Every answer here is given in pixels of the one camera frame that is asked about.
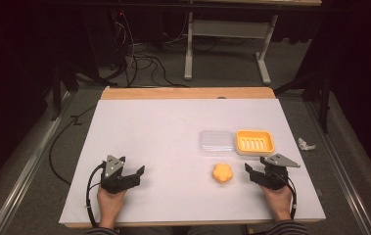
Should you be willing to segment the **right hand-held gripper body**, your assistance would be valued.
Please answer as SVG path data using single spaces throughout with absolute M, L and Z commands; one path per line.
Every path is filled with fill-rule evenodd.
M 250 181 L 272 190 L 281 189 L 288 184 L 288 167 L 300 167 L 298 163 L 281 154 L 265 157 L 265 160 L 267 164 L 263 164 L 264 172 L 256 170 L 255 175 L 250 175 Z

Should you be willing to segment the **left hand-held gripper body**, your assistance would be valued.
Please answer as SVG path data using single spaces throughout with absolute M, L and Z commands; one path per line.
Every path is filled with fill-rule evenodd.
M 105 162 L 104 171 L 101 174 L 101 187 L 109 193 L 116 194 L 128 190 L 140 184 L 140 177 L 136 172 L 130 175 L 122 175 L 123 162 L 118 158 L 108 155 Z

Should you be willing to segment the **person's left hand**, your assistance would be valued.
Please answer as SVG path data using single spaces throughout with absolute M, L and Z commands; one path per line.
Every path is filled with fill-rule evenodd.
M 102 187 L 99 188 L 97 200 L 100 209 L 100 227 L 107 229 L 115 228 L 116 220 L 123 206 L 125 194 L 125 191 L 112 194 Z

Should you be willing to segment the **person's right hand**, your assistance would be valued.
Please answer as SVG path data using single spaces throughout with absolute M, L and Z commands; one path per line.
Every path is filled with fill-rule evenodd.
M 267 204 L 276 221 L 291 219 L 292 192 L 285 186 L 278 190 L 272 190 L 265 186 L 260 186 L 263 191 Z

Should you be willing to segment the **yellow soap dish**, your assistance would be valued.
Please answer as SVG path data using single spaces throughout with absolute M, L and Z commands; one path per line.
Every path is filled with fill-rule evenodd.
M 242 156 L 268 157 L 275 152 L 272 135 L 266 130 L 240 129 L 235 141 L 236 152 Z

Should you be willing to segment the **orange flower-shaped soap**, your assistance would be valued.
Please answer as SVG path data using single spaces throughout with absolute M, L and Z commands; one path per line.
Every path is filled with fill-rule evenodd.
M 219 183 L 228 182 L 233 178 L 233 171 L 229 164 L 216 164 L 211 174 Z

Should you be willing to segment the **white table mat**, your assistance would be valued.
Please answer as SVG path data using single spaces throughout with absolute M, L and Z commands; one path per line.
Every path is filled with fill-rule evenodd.
M 204 130 L 260 129 L 271 133 L 277 153 L 301 163 L 302 157 L 281 104 L 276 99 L 102 100 L 89 128 L 60 222 L 89 225 L 86 186 L 97 182 L 93 169 L 108 155 L 125 156 L 124 173 L 142 165 L 139 186 L 130 189 L 117 223 L 120 226 L 250 223 L 271 219 L 259 187 L 245 163 L 258 159 L 233 152 L 202 154 Z M 216 164 L 229 164 L 233 178 L 219 183 Z

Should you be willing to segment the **crumpled white paper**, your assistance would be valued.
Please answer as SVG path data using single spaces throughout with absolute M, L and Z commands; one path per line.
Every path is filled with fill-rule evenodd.
M 311 151 L 316 148 L 315 145 L 308 145 L 306 141 L 304 141 L 302 138 L 298 139 L 298 146 L 303 151 Z

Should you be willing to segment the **black metal stand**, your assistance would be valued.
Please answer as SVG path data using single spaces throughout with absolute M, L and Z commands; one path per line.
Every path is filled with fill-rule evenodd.
M 59 61 L 53 68 L 52 94 L 54 114 L 52 120 L 56 120 L 62 110 L 62 100 L 64 97 L 62 87 L 65 87 L 68 92 L 76 92 L 78 90 L 78 82 L 74 69 L 71 63 L 67 61 Z
M 330 109 L 330 75 L 325 71 L 314 71 L 274 89 L 273 92 L 276 96 L 278 96 L 288 90 L 301 88 L 303 88 L 301 96 L 304 101 L 320 101 L 318 123 L 322 130 L 327 133 L 327 116 Z

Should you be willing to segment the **dark computer tower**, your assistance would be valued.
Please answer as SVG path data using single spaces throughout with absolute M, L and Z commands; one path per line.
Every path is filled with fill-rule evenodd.
M 122 10 L 108 10 L 107 17 L 114 45 L 116 65 L 121 66 L 125 62 L 125 57 L 129 53 L 132 42 L 130 29 Z

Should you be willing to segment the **silver floor rail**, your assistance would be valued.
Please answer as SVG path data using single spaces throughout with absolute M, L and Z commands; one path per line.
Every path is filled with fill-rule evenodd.
M 371 235 L 370 216 L 366 208 L 364 207 L 361 197 L 359 196 L 358 192 L 353 186 L 344 165 L 341 162 L 340 156 L 334 146 L 334 143 L 332 142 L 329 134 L 326 133 L 323 127 L 320 125 L 318 112 L 316 111 L 316 108 L 311 102 L 305 102 L 304 105 L 309 114 L 311 115 L 313 123 L 317 127 L 319 135 L 321 136 L 325 148 L 329 153 L 331 166 L 335 171 L 335 175 L 339 181 L 344 196 L 346 197 L 348 206 L 350 207 L 353 213 L 355 221 L 357 222 L 362 235 Z
M 55 134 L 60 122 L 63 119 L 63 112 L 71 103 L 74 92 L 65 92 L 60 98 L 62 109 L 60 111 L 52 111 L 51 116 L 46 119 L 45 128 L 39 132 L 40 139 L 35 141 L 35 149 L 29 154 L 28 160 L 20 172 L 13 188 L 6 198 L 2 208 L 0 209 L 0 235 L 4 235 L 15 216 L 30 184 L 42 163 L 42 155 L 47 148 L 50 139 Z

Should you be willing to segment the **white metal desk frame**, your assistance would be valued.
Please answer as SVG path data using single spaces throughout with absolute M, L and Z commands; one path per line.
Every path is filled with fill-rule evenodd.
M 322 0 L 188 0 L 191 6 L 197 3 L 226 3 L 247 7 L 320 7 Z M 243 39 L 260 39 L 262 47 L 255 52 L 255 61 L 263 84 L 269 85 L 271 79 L 265 63 L 265 55 L 270 44 L 279 14 L 272 13 L 266 22 L 248 22 L 237 20 L 201 20 L 194 18 L 194 12 L 187 14 L 187 51 L 185 55 L 184 79 L 193 77 L 193 38 L 195 36 L 212 36 Z

